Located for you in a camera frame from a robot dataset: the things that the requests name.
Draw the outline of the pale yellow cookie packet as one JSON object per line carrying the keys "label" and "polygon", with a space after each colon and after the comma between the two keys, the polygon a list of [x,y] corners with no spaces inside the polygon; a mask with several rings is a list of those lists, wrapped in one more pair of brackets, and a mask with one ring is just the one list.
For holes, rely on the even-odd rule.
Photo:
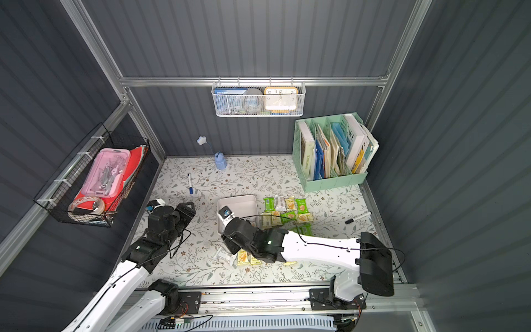
{"label": "pale yellow cookie packet", "polygon": [[241,249],[236,255],[237,255],[236,265],[244,266],[244,265],[250,264],[248,253],[245,250]]}

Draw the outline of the small white cookie packet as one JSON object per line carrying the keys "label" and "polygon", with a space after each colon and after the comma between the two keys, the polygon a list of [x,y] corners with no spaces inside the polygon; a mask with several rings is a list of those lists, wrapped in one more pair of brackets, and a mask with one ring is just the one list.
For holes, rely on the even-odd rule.
{"label": "small white cookie packet", "polygon": [[285,198],[283,196],[276,195],[274,197],[274,203],[275,203],[275,210],[276,211],[280,211],[280,212],[286,212],[287,211],[286,201],[285,201]]}

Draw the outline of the green cookie packet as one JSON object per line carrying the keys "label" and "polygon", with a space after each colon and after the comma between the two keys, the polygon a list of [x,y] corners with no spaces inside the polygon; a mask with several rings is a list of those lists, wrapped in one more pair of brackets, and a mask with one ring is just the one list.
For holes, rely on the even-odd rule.
{"label": "green cookie packet", "polygon": [[297,214],[306,214],[308,213],[308,207],[305,199],[295,199],[297,206]]}
{"label": "green cookie packet", "polygon": [[300,232],[301,235],[305,235],[305,236],[313,236],[313,231],[312,231],[312,228],[311,228],[311,224],[300,224],[298,225],[298,230]]}

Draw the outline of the white cookie packet front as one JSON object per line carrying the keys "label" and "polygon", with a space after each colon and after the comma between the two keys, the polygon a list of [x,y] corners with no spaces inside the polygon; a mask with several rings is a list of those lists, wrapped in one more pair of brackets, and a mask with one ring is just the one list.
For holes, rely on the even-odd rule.
{"label": "white cookie packet front", "polygon": [[236,255],[231,254],[224,248],[220,248],[217,250],[214,259],[223,262],[224,264],[233,265],[236,259]]}

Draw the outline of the pale yellow packet back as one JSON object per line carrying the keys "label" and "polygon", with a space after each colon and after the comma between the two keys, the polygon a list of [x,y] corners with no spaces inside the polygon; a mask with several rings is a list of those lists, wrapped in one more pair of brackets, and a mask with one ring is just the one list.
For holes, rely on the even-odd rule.
{"label": "pale yellow packet back", "polygon": [[305,224],[305,223],[312,222],[312,221],[314,221],[314,217],[313,217],[313,214],[310,212],[297,215],[297,222],[299,224]]}

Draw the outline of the pale yellow packet stack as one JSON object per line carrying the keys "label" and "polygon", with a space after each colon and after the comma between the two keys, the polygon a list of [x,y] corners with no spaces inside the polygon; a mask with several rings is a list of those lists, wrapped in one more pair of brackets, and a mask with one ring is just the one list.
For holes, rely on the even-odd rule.
{"label": "pale yellow packet stack", "polygon": [[294,196],[290,196],[288,198],[285,198],[284,202],[285,202],[287,211],[296,211],[297,210],[297,205],[296,205]]}

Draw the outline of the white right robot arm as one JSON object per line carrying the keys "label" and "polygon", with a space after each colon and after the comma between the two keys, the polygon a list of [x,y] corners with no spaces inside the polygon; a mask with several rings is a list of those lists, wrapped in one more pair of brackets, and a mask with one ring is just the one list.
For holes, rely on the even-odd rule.
{"label": "white right robot arm", "polygon": [[232,254],[244,250],[267,264],[309,261],[343,268],[330,279],[332,306],[352,303],[362,292],[395,295],[391,249],[369,232],[355,239],[326,239],[303,235],[299,230],[262,230],[226,207],[218,212],[218,219],[223,224],[221,238]]}

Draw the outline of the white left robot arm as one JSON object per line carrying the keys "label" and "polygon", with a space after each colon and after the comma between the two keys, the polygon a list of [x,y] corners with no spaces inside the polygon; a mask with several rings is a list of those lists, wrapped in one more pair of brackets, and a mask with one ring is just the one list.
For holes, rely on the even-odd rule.
{"label": "white left robot arm", "polygon": [[102,288],[65,331],[105,331],[129,296],[158,263],[171,253],[171,245],[183,235],[196,216],[195,204],[157,206],[148,216],[148,227],[131,244]]}

